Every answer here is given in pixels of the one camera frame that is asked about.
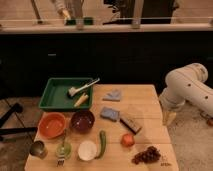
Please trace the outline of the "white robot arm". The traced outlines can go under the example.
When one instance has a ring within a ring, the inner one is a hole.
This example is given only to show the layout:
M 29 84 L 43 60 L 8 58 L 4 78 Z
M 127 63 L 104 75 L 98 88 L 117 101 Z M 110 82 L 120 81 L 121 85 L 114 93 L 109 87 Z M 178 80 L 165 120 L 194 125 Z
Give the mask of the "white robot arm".
M 159 95 L 165 126 L 172 123 L 176 111 L 180 110 L 186 101 L 213 118 L 213 88 L 205 84 L 207 79 L 208 71 L 200 63 L 192 63 L 167 73 L 166 87 Z

